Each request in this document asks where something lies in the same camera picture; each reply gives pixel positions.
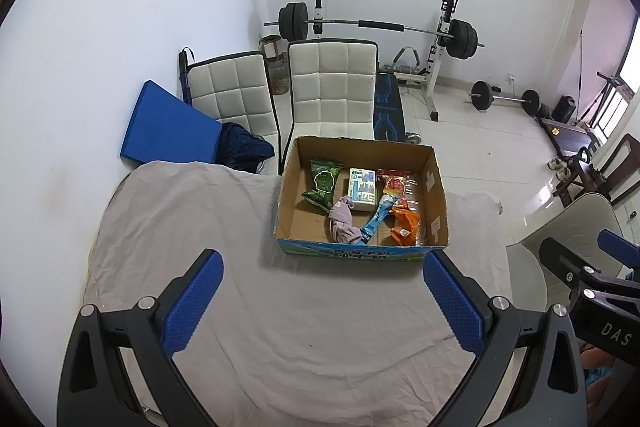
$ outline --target dumbbell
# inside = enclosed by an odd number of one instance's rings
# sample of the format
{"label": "dumbbell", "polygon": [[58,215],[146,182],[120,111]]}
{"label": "dumbbell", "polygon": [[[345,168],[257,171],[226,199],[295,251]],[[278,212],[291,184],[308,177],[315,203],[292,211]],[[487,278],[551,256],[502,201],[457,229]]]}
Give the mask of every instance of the dumbbell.
{"label": "dumbbell", "polygon": [[489,109],[492,103],[494,103],[494,100],[508,100],[509,102],[520,102],[522,108],[529,116],[535,116],[542,105],[540,95],[533,89],[527,89],[523,93],[522,98],[495,96],[491,86],[482,80],[478,80],[474,84],[474,87],[471,88],[471,92],[469,93],[469,97],[471,97],[471,103],[478,111],[486,111]]}

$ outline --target open cardboard box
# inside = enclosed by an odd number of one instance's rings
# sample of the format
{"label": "open cardboard box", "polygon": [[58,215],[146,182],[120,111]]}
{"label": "open cardboard box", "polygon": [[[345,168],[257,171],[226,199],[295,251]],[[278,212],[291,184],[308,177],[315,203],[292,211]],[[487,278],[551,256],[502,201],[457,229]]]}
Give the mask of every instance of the open cardboard box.
{"label": "open cardboard box", "polygon": [[[390,236],[394,216],[385,219],[368,245],[331,243],[326,213],[302,197],[303,192],[314,188],[311,158],[343,165],[335,185],[334,203],[347,193],[350,168],[395,169],[416,174],[422,226],[426,226],[425,246],[399,247]],[[382,184],[378,185],[376,197],[381,195]],[[363,227],[373,216],[373,212],[356,210],[351,214],[356,227]],[[274,235],[285,253],[324,257],[413,261],[422,259],[432,250],[446,247],[449,242],[447,203],[433,149],[424,145],[352,138],[296,138],[282,178]]]}

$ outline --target white chair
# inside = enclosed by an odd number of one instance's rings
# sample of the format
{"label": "white chair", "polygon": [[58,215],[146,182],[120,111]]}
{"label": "white chair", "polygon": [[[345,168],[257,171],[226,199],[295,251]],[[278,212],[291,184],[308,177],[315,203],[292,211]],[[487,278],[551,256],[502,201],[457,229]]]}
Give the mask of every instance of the white chair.
{"label": "white chair", "polygon": [[279,174],[281,139],[278,117],[261,52],[210,58],[187,68],[193,107],[221,122],[240,124],[262,136],[275,151],[260,174]]}
{"label": "white chair", "polygon": [[315,39],[289,45],[293,124],[298,136],[374,139],[373,106],[378,45]]}
{"label": "white chair", "polygon": [[517,308],[534,311],[546,311],[556,303],[569,306],[569,289],[540,264],[538,250],[547,237],[565,245],[601,270],[603,275],[617,277],[622,263],[598,248],[598,234],[604,229],[622,236],[609,201],[596,192],[590,192],[519,243],[508,246],[513,304]]}

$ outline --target pink cloth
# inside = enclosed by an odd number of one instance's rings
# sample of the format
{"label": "pink cloth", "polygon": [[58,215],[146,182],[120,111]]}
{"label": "pink cloth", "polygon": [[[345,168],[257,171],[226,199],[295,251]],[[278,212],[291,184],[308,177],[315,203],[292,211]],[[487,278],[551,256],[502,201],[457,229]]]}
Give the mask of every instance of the pink cloth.
{"label": "pink cloth", "polygon": [[353,226],[351,217],[353,201],[348,196],[343,196],[329,211],[329,233],[336,243],[353,244],[362,238],[362,232]]}

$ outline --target window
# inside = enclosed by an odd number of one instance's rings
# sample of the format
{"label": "window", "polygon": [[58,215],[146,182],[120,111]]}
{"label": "window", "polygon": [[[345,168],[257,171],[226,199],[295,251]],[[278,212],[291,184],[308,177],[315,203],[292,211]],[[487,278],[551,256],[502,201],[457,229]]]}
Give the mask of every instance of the window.
{"label": "window", "polygon": [[600,106],[592,120],[591,127],[602,144],[606,143],[613,130],[625,114],[631,99],[640,89],[640,25],[638,17],[634,22],[625,56],[620,62],[618,73],[612,77],[617,81],[615,89],[611,89],[604,103]]}

